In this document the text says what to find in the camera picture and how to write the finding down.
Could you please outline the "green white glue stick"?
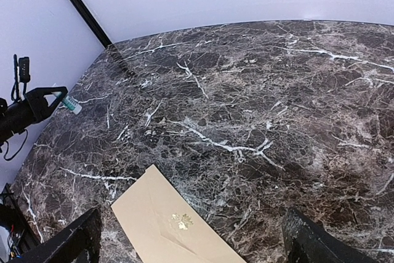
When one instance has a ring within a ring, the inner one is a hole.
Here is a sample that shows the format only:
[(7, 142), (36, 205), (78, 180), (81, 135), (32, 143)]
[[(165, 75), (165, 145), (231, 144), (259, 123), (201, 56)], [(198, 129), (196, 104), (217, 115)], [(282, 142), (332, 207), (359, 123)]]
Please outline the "green white glue stick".
[(78, 115), (82, 110), (82, 106), (79, 104), (79, 102), (69, 95), (64, 96), (64, 98), (62, 99), (62, 103), (65, 107), (67, 107), (67, 109), (69, 109), (69, 111), (73, 112), (75, 115)]

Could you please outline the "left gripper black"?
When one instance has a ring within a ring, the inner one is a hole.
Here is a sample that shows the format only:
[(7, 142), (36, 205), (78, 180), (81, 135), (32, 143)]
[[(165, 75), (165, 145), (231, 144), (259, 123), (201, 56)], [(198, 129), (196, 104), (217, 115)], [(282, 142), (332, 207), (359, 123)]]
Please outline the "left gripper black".
[(34, 124), (48, 119), (67, 94), (65, 86), (38, 87), (27, 92), (24, 97), (33, 113)]

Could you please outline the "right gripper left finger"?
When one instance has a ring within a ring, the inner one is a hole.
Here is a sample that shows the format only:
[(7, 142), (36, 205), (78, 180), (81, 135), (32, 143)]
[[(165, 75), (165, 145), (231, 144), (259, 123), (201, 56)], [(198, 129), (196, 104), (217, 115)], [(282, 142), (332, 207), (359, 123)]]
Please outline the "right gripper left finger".
[(12, 262), (98, 262), (101, 233), (101, 212), (90, 208), (54, 237)]

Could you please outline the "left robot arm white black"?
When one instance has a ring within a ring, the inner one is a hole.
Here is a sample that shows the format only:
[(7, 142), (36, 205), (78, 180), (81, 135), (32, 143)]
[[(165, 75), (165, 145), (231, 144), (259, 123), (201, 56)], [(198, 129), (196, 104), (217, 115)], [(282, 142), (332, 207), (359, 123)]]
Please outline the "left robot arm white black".
[(1, 112), (1, 145), (28, 126), (48, 119), (68, 94), (65, 86), (37, 87)]

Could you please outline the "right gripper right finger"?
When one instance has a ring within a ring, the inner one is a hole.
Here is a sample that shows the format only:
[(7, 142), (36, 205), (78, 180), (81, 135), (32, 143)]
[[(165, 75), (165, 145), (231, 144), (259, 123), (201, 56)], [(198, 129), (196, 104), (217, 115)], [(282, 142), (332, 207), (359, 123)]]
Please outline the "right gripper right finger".
[(288, 262), (370, 262), (376, 260), (344, 244), (296, 208), (283, 218), (282, 232)]

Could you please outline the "brown paper envelope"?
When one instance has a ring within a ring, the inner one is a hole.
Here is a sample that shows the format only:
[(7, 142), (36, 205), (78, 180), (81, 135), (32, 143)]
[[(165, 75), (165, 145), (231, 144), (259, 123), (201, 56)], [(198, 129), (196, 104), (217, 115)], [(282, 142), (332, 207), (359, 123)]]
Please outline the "brown paper envelope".
[(143, 262), (243, 262), (155, 165), (111, 206)]

